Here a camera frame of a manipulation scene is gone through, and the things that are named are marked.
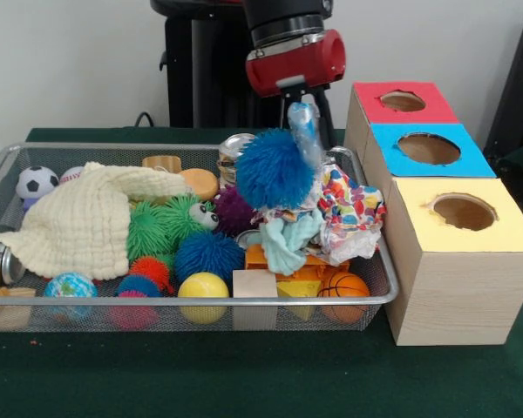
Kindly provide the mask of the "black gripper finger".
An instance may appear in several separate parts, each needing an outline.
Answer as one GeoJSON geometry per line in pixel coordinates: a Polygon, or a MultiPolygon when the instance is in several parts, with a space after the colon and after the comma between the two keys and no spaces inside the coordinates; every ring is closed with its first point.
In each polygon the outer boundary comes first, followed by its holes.
{"type": "Polygon", "coordinates": [[[336,134],[333,125],[329,101],[326,97],[328,85],[317,86],[314,90],[316,107],[319,111],[319,131],[320,139],[324,149],[331,149],[336,146],[336,134]]]}
{"type": "Polygon", "coordinates": [[[292,103],[301,102],[306,93],[306,86],[290,86],[281,89],[283,108],[288,109],[292,103]]]}

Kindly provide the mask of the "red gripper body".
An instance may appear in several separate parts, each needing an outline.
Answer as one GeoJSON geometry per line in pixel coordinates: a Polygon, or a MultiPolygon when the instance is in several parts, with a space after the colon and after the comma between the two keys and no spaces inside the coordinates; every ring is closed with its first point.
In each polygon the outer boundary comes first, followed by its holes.
{"type": "Polygon", "coordinates": [[[283,90],[305,84],[317,87],[343,78],[346,53],[337,30],[324,30],[250,51],[246,73],[261,97],[278,96],[283,90]]]}

